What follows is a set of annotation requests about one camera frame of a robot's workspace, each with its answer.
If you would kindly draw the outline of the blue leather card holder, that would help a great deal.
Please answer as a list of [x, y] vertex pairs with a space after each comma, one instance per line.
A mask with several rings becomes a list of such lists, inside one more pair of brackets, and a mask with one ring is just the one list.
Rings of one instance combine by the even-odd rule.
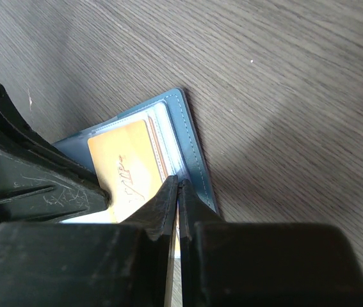
[[[192, 183], [198, 197], [213, 212], [217, 212], [218, 207], [191, 118], [190, 109], [184, 92], [178, 88], [141, 103], [104, 123], [87, 128], [58, 141], [55, 143], [55, 147], [96, 175], [88, 149], [88, 139], [113, 130], [131, 120], [143, 119], [147, 116], [155, 118], [161, 127], [165, 123], [169, 123], [172, 126], [175, 141], [179, 146], [179, 151], [184, 161], [184, 171], [182, 176], [177, 175], [178, 179], [188, 179]], [[67, 221], [70, 223], [112, 223], [108, 219], [108, 207], [101, 212], [69, 218]]]

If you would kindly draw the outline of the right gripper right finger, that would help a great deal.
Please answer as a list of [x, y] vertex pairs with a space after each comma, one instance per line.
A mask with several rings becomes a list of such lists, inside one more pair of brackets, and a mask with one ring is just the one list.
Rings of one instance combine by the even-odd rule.
[[184, 306], [363, 306], [363, 272], [337, 227], [229, 223], [179, 184]]

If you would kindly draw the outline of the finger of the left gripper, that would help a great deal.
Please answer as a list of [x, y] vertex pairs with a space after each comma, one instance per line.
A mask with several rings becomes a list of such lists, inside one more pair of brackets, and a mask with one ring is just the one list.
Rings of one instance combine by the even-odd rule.
[[0, 84], [0, 224], [59, 222], [108, 202], [96, 175], [37, 134]]

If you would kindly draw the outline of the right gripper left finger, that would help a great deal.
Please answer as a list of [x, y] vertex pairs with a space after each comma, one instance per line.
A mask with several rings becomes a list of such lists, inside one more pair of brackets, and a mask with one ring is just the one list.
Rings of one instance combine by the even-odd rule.
[[1, 224], [0, 306], [170, 306], [177, 190], [118, 224]]

